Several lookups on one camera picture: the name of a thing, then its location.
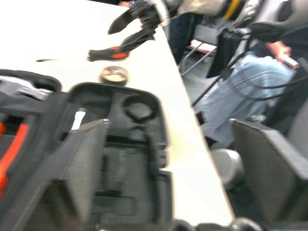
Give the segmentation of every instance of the roll of tape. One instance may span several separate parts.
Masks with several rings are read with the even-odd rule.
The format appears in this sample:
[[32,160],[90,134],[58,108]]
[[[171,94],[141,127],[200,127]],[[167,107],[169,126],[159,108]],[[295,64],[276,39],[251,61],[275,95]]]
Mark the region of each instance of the roll of tape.
[[117,86],[125,86],[128,81],[128,71],[119,66],[105,67],[100,74],[100,82]]

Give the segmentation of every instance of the black plastic case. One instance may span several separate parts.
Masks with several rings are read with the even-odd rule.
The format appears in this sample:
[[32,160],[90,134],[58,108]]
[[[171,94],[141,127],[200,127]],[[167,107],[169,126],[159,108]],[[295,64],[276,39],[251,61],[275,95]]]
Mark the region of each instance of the black plastic case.
[[[35,118],[0,197],[0,231],[93,230],[172,218],[171,175],[159,170],[167,164],[167,135],[155,96],[97,83],[63,93],[52,77],[0,75],[54,91],[35,110],[0,104],[0,113]],[[139,103],[151,110],[148,121]],[[86,115],[71,131],[78,108]],[[136,121],[132,110],[141,113]]]

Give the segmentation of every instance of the person's hand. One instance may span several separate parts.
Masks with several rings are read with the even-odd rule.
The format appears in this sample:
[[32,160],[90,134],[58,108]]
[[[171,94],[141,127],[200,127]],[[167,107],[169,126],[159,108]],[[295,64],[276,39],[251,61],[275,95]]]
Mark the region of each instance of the person's hand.
[[130,2],[128,1],[121,1],[118,6],[125,6],[125,7],[129,7],[130,6]]
[[267,48],[274,55],[275,59],[283,63],[282,55],[291,56],[291,48],[287,47],[282,41],[275,43],[266,43]]

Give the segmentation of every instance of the metal chair leg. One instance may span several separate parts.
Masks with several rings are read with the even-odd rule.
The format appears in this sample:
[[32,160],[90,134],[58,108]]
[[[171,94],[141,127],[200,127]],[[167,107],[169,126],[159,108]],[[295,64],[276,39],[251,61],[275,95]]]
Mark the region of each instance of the metal chair leg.
[[204,97],[205,94],[207,94],[211,89],[212,87],[218,83],[218,81],[221,79],[221,76],[217,76],[216,79],[214,79],[214,81],[210,84],[210,86],[208,86],[202,93],[201,95],[192,103],[192,106],[195,107],[196,104]]
[[209,53],[207,53],[205,56],[203,56],[198,62],[196,62],[194,65],[192,65],[187,71],[185,71],[182,75],[185,76],[187,73],[189,73],[192,69],[194,69],[198,64],[200,64],[204,59],[209,57],[212,53],[214,53],[217,50],[217,47],[215,47],[213,50],[211,50]]
[[199,46],[195,47],[192,51],[190,51],[188,54],[185,55],[185,57],[180,62],[180,70],[182,71],[185,67],[186,61],[191,55],[202,45],[203,43],[200,43]]

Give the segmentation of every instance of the table surface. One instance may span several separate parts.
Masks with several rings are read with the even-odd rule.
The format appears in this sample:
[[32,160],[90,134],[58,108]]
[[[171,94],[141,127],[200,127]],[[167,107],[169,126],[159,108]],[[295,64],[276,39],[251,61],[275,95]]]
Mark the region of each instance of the table surface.
[[[100,71],[118,65],[129,71],[127,87],[149,91],[161,101],[166,117],[168,171],[173,173],[174,217],[192,225],[204,222],[228,225],[233,211],[214,167],[209,149],[162,29],[121,62],[87,62],[89,49],[119,45],[140,29],[135,20],[124,31],[107,30],[124,7],[85,0],[10,0],[0,3],[3,23],[0,68],[50,75],[69,91],[80,82],[98,82]],[[36,63],[36,59],[63,60]]]

